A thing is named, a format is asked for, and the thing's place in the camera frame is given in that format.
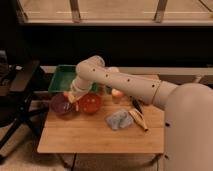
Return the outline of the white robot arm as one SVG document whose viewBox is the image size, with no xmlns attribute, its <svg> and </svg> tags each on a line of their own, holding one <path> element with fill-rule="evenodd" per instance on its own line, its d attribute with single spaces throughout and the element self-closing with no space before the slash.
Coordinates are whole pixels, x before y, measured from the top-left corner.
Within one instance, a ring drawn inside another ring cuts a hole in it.
<svg viewBox="0 0 213 171">
<path fill-rule="evenodd" d="M 213 171 L 213 89 L 200 83 L 176 85 L 105 67 L 100 56 L 76 65 L 68 99 L 75 102 L 100 83 L 165 112 L 164 171 Z"/>
</svg>

